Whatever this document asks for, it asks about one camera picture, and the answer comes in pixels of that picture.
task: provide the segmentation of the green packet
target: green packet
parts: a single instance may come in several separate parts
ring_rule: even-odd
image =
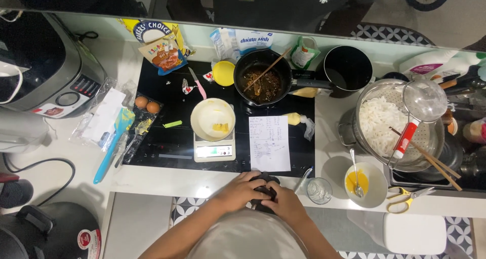
[[[299,36],[297,44],[290,52],[291,62],[297,69],[306,70],[320,53],[313,38]]]

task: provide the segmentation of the scissors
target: scissors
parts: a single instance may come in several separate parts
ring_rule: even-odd
[[[392,198],[395,198],[395,197],[402,197],[402,196],[405,196],[406,199],[404,200],[401,200],[401,201],[398,201],[398,202],[393,202],[393,203],[390,203],[388,204],[388,206],[386,207],[386,210],[389,212],[389,213],[404,213],[406,211],[408,211],[408,209],[410,208],[410,204],[412,203],[412,201],[414,199],[416,199],[417,197],[419,196],[423,196],[423,195],[427,195],[427,194],[430,194],[430,193],[433,193],[435,192],[435,190],[432,190],[434,187],[430,187],[430,188],[425,188],[425,189],[421,189],[421,190],[418,190],[418,191],[415,191],[415,192],[409,192],[407,190],[405,190],[404,188],[402,187],[391,187],[389,188],[388,190],[390,191],[391,189],[394,189],[394,188],[398,188],[398,190],[400,191],[399,194],[396,194],[396,195],[392,195],[390,197],[387,197],[386,199],[390,200]],[[390,207],[393,206],[393,205],[399,205],[399,204],[402,204],[404,203],[405,205],[405,209],[401,210],[401,211],[390,211]]]

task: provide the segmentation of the person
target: person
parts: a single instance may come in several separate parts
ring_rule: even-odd
[[[275,181],[250,181],[258,171],[243,172],[196,212],[169,229],[138,259],[175,258],[341,258],[307,215],[297,195]],[[255,191],[265,186],[270,196]],[[277,216],[245,208],[261,199]]]

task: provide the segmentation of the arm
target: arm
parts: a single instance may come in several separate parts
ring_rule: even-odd
[[[266,184],[263,179],[249,181],[257,175],[260,172],[238,175],[221,193],[157,239],[138,259],[185,258],[199,238],[223,214],[245,207],[252,199],[270,199],[270,196],[253,190]]]
[[[280,186],[275,181],[270,181],[266,187],[276,191],[276,202],[264,200],[261,204],[271,208],[295,231],[306,246],[311,259],[341,258],[307,215],[294,191]]]

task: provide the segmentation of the green tag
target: green tag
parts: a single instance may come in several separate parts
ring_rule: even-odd
[[[178,126],[178,125],[181,125],[181,124],[182,124],[182,121],[178,120],[178,121],[174,121],[174,122],[171,122],[171,123],[163,124],[163,126],[165,128],[169,128],[169,127]]]

